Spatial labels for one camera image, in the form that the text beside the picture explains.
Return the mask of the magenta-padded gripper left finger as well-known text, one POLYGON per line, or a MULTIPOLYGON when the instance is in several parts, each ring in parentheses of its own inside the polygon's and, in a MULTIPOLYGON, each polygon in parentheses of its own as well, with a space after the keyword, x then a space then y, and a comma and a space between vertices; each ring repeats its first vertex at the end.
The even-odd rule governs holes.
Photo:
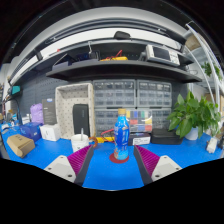
POLYGON ((82 186, 93 154, 94 148, 89 145, 68 157, 60 155, 45 168, 45 171, 82 186))

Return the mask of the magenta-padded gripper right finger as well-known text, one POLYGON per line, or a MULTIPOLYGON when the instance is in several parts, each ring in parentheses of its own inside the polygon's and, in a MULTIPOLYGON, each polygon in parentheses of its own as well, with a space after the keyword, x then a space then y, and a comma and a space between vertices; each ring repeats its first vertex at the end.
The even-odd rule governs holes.
POLYGON ((181 170, 169 156, 158 156, 142 146, 134 146, 134 156, 144 185, 181 170))

